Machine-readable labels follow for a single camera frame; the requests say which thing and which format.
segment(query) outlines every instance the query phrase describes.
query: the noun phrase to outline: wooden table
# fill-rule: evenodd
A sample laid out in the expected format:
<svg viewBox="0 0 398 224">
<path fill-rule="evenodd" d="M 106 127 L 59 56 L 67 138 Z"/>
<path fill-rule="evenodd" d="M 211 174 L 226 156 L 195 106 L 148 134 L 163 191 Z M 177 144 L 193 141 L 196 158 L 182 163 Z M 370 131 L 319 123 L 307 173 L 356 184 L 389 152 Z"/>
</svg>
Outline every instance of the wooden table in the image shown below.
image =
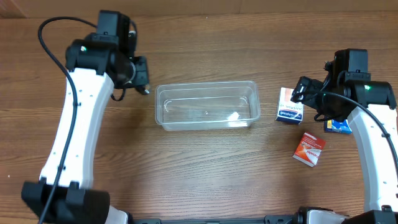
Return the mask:
<svg viewBox="0 0 398 224">
<path fill-rule="evenodd" d="M 300 76 L 324 79 L 324 61 L 345 48 L 369 50 L 373 80 L 398 88 L 398 12 L 134 17 L 138 55 L 152 86 L 254 80 L 261 119 L 249 129 L 167 132 L 154 97 L 127 91 L 110 101 L 95 154 L 95 189 L 135 218 L 234 218 L 294 213 L 301 205 L 348 215 L 363 211 L 364 186 L 353 136 L 304 122 L 274 121 L 279 88 Z M 43 19 L 0 20 L 0 223 L 36 223 L 21 200 L 51 150 L 65 78 L 42 50 Z M 44 39 L 62 62 L 73 39 L 93 29 L 56 22 Z M 292 158 L 304 131 L 327 141 L 311 168 Z"/>
</svg>

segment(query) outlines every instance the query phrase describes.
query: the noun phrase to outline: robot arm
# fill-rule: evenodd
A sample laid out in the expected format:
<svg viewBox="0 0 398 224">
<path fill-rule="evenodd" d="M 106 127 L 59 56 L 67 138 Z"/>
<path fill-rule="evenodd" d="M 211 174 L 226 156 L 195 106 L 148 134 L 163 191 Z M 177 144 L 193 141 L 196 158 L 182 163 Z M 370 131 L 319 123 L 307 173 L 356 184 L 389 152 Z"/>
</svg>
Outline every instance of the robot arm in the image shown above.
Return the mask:
<svg viewBox="0 0 398 224">
<path fill-rule="evenodd" d="M 364 220 L 380 223 L 393 220 L 395 223 L 393 212 L 398 212 L 398 170 L 394 146 L 398 146 L 398 134 L 396 100 L 392 88 L 386 82 L 371 81 L 366 50 L 337 51 L 335 60 L 327 62 L 325 70 L 329 74 L 324 82 L 301 77 L 292 101 L 302 102 L 316 109 L 318 114 L 314 117 L 315 121 L 348 120 L 357 143 L 363 171 L 366 212 L 346 220 L 341 217 L 330 219 L 329 223 L 366 223 Z M 370 111 L 380 121 L 380 125 L 388 133 L 387 136 L 365 110 Z M 391 139 L 392 146 L 388 143 L 388 138 Z M 306 213 L 307 223 L 325 223 L 323 218 L 331 216 L 329 211 L 316 209 L 303 213 Z"/>
<path fill-rule="evenodd" d="M 369 105 L 371 111 L 398 146 L 397 112 L 386 105 Z M 397 174 L 390 147 L 376 123 L 361 109 L 355 108 L 348 116 L 348 124 L 358 147 L 365 186 L 365 212 L 389 205 L 398 212 Z"/>
<path fill-rule="evenodd" d="M 69 18 L 58 17 L 53 21 Z M 129 31 L 130 23 L 134 32 Z M 40 223 L 42 220 L 49 223 L 132 222 L 129 213 L 110 205 L 109 193 L 91 188 L 98 133 L 109 97 L 114 99 L 113 90 L 122 89 L 122 96 L 128 88 L 135 88 L 142 95 L 149 94 L 146 58 L 134 56 L 136 42 L 136 26 L 130 18 L 118 12 L 101 11 L 96 33 L 73 41 L 67 49 L 66 75 L 75 89 L 67 79 L 65 104 L 52 152 L 41 171 L 39 183 L 25 182 L 21 193 L 23 201 L 40 217 Z M 60 170 L 76 105 L 75 128 Z"/>
</svg>

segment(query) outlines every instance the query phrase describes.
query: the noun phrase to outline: clear plastic container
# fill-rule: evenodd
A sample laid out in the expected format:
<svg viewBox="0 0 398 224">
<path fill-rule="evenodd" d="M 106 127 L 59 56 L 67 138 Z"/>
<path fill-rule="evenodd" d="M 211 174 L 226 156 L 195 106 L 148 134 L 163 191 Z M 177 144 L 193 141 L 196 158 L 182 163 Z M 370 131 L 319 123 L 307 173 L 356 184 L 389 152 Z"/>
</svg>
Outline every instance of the clear plastic container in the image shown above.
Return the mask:
<svg viewBox="0 0 398 224">
<path fill-rule="evenodd" d="M 260 118 L 256 83 L 160 85 L 156 122 L 168 131 L 248 127 Z"/>
</svg>

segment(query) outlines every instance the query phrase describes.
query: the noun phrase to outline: small box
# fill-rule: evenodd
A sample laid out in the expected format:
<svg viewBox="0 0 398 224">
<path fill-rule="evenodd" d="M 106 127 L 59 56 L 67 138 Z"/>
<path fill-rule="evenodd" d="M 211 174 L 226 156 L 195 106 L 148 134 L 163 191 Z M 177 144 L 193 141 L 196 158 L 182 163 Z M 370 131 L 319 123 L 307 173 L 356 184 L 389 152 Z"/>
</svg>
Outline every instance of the small box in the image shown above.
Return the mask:
<svg viewBox="0 0 398 224">
<path fill-rule="evenodd" d="M 293 89 L 280 89 L 276 121 L 300 124 L 303 121 L 304 105 L 291 102 Z"/>
<path fill-rule="evenodd" d="M 312 134 L 304 133 L 293 158 L 313 167 L 317 164 L 326 142 Z"/>
<path fill-rule="evenodd" d="M 353 131 L 348 126 L 347 120 L 338 122 L 335 120 L 325 121 L 324 128 L 326 132 L 351 134 Z"/>
</svg>

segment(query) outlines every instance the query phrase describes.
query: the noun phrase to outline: white and blue box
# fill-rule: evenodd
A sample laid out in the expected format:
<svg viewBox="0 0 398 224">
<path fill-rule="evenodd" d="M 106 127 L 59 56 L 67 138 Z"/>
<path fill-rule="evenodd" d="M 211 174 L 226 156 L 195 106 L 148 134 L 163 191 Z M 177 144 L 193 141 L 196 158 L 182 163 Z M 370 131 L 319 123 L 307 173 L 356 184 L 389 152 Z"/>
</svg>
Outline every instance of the white and blue box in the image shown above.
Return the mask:
<svg viewBox="0 0 398 224">
<path fill-rule="evenodd" d="M 348 126 L 347 120 L 344 122 L 338 122 L 335 120 L 325 121 L 324 124 L 326 132 L 334 132 L 334 133 L 343 133 L 343 134 L 351 134 L 353 131 Z"/>
<path fill-rule="evenodd" d="M 280 89 L 276 121 L 300 124 L 303 121 L 304 105 L 291 102 L 293 89 Z"/>
</svg>

